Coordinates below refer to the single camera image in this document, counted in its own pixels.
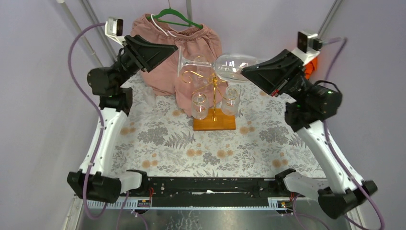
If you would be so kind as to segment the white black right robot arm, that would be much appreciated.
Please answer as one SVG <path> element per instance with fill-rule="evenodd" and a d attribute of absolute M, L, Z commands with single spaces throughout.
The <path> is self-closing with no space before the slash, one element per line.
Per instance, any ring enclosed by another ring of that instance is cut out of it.
<path fill-rule="evenodd" d="M 311 150 L 327 179 L 322 184 L 288 169 L 276 175 L 275 193 L 306 196 L 317 201 L 327 216 L 337 219 L 364 203 L 377 191 L 377 185 L 354 170 L 325 127 L 324 121 L 337 113 L 342 93 L 338 88 L 326 88 L 322 80 L 311 83 L 305 77 L 306 65 L 318 54 L 298 48 L 283 50 L 268 61 L 243 68 L 241 74 L 270 96 L 287 94 L 294 99 L 286 103 L 285 122 Z"/>

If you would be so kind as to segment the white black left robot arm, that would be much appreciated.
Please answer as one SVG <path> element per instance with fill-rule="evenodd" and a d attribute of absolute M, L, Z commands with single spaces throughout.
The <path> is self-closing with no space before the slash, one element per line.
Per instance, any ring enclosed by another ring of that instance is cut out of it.
<path fill-rule="evenodd" d="M 155 69 L 178 47 L 151 43 L 140 35 L 109 35 L 108 38 L 122 47 L 114 64 L 88 73 L 88 85 L 100 98 L 95 107 L 99 119 L 87 156 L 77 172 L 68 173 L 67 183 L 81 199 L 112 204 L 129 190 L 142 197 L 149 186 L 143 181 L 146 174 L 138 170 L 129 170 L 119 176 L 110 174 L 113 146 L 133 104 L 133 90 L 122 85 L 140 70 Z"/>

